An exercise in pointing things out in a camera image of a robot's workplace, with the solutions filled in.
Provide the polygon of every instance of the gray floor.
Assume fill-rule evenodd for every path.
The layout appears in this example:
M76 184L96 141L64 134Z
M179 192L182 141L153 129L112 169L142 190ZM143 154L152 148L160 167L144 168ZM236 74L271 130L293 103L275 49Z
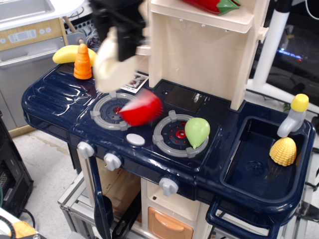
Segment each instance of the gray floor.
M251 93L246 94L246 99L279 110L283 106L278 101ZM313 116L308 113L307 118L311 120ZM77 175L66 143L38 130L13 140L34 180L34 189L26 208L35 217L36 229L48 239L66 239L71 234L71 230L57 200ZM319 147L317 138L315 147ZM318 192L314 194L312 204L319 207ZM28 215L23 214L21 219L31 224ZM305 239L315 239L318 235L319 224L309 222Z

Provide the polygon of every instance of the red toy tomato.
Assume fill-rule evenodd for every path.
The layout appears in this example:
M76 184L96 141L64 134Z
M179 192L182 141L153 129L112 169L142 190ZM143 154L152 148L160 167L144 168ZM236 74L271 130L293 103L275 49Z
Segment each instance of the red toy tomato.
M183 0L191 5L207 10L214 14L223 15L229 11L239 9L239 0Z
M129 101L119 112L123 120L131 126L147 124L163 113L163 104L153 92L145 89Z

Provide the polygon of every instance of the white oval button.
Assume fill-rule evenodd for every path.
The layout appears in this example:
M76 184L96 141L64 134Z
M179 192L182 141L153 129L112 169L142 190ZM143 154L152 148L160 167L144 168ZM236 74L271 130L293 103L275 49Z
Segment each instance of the white oval button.
M145 144L145 139L135 133L129 133L128 135L126 135L126 139L132 145L142 146Z

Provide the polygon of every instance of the toy carrot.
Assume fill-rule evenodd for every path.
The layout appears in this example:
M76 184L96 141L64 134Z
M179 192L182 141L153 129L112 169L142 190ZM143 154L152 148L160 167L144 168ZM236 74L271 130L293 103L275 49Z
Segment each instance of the toy carrot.
M78 53L75 57L73 75L80 80L87 80L92 77L88 47L83 43L79 46Z
M223 15L232 10L239 9L239 6L241 5L241 3L238 0L183 0L183 1L218 15Z

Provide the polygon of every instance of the stove knob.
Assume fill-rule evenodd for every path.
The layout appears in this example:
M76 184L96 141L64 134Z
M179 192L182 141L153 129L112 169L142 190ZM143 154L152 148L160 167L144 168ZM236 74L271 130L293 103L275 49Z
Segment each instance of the stove knob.
M83 158L89 158L95 153L94 148L86 142L79 142L78 150Z
M106 168L110 171L114 171L114 169L117 169L122 165L119 157L112 153L105 154L104 161L106 162Z
M178 191L178 185L169 178L161 178L159 186L163 189L165 196L169 197L171 194L175 194Z
M145 139L136 133L129 133L126 135L126 140L135 146L142 146L145 144Z

